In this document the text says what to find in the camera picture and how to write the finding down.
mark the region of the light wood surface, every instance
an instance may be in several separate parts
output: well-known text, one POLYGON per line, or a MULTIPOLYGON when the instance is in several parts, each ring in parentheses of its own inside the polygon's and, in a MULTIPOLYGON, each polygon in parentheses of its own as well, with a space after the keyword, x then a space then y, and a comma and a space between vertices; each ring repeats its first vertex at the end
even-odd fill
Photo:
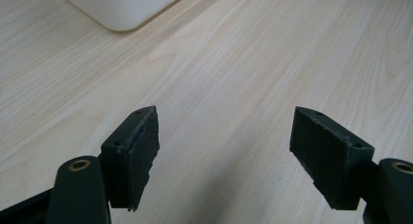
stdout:
POLYGON ((288 151, 294 107, 413 161, 413 0, 182 0, 109 31, 65 0, 0 0, 0 209, 155 104, 161 150, 114 223, 362 223, 288 151))

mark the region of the black rubber pad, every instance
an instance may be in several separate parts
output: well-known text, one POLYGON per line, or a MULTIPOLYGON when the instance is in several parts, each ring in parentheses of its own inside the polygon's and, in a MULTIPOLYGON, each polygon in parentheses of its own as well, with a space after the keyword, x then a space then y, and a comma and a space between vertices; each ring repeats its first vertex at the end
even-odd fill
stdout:
POLYGON ((296 107, 289 150, 335 209, 357 209, 356 168, 371 163, 374 148, 320 112, 296 107))
POLYGON ((156 107, 150 106, 131 113, 102 144, 99 158, 112 207, 137 209, 160 148, 158 131, 156 107))

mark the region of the white rounded corner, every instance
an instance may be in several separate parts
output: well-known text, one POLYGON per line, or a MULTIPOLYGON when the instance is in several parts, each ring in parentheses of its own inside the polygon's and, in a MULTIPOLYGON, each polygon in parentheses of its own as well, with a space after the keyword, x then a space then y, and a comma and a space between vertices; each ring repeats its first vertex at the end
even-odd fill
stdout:
POLYGON ((175 0, 68 0, 105 27, 136 28, 175 0))

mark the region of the metal screw hole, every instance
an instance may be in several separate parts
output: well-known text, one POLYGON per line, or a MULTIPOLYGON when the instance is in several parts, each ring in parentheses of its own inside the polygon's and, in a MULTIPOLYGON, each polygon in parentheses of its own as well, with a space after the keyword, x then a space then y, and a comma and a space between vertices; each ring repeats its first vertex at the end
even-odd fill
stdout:
POLYGON ((91 161, 89 161, 89 160, 79 160, 79 161, 76 161, 76 162, 70 164, 69 165, 69 170, 70 171, 79 171, 79 170, 82 170, 84 168, 88 168, 90 164, 91 164, 91 161))
POLYGON ((408 165, 408 164, 404 164, 404 163, 393 163, 393 167, 396 168, 396 169, 399 170, 399 171, 413 174, 413 167, 411 167, 411 166, 408 165))

